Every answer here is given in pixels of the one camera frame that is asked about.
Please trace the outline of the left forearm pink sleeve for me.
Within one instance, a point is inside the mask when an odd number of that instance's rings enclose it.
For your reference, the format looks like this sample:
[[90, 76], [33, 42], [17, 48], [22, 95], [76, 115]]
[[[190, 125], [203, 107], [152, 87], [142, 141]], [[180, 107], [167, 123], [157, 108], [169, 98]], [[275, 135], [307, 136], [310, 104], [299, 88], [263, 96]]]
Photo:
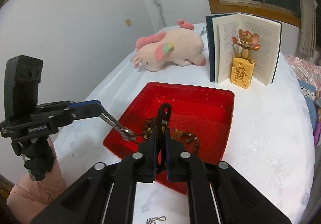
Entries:
[[25, 175], [12, 188], [7, 199], [7, 206], [19, 223], [30, 223], [37, 214], [65, 191], [65, 181], [54, 145], [51, 140], [48, 143], [54, 158], [52, 170], [46, 173], [46, 177], [40, 182], [32, 181], [29, 175]]

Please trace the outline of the left hand black glove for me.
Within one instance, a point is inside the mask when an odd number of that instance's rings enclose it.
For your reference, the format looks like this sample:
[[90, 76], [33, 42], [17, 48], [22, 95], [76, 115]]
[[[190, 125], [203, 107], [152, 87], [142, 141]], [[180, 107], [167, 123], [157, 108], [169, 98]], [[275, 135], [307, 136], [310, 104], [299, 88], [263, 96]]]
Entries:
[[35, 181], [44, 180], [46, 174], [53, 168], [54, 154], [50, 147], [50, 141], [50, 137], [37, 138], [35, 142], [31, 140], [11, 141], [15, 154], [27, 158], [24, 159], [24, 167]]

